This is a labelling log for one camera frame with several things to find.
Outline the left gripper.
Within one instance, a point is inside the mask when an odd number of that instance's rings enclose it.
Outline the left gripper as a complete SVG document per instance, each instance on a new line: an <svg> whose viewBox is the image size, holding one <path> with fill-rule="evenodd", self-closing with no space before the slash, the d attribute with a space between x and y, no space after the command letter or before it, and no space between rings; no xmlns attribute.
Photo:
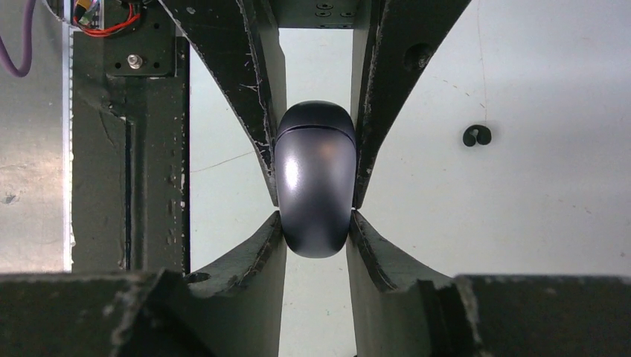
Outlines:
<svg viewBox="0 0 631 357"><path fill-rule="evenodd" d="M272 204L274 145L286 111L280 28L352 29L353 206L361 208L388 131L469 0L163 1L254 147Z"/></svg>

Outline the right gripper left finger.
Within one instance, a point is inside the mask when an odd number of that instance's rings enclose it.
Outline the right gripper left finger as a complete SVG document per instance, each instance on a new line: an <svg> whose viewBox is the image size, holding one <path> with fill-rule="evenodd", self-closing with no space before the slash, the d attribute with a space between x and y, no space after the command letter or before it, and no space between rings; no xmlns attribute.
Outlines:
<svg viewBox="0 0 631 357"><path fill-rule="evenodd" d="M273 213L188 275L1 276L3 356L276 356L286 244Z"/></svg>

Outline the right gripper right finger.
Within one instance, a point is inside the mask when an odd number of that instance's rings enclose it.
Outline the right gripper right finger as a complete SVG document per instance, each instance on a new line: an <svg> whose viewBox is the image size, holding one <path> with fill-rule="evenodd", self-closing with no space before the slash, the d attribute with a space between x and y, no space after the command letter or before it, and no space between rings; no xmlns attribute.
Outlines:
<svg viewBox="0 0 631 357"><path fill-rule="evenodd" d="M346 253L359 356L630 354L628 277L447 277L358 212Z"/></svg>

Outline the purple charging case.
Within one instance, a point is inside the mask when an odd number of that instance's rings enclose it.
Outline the purple charging case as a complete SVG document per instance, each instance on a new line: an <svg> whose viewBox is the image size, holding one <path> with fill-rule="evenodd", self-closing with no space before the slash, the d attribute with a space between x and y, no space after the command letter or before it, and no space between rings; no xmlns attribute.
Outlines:
<svg viewBox="0 0 631 357"><path fill-rule="evenodd" d="M287 245L311 259L337 254L347 239L356 178L350 115L327 101L295 104L281 118L274 154Z"/></svg>

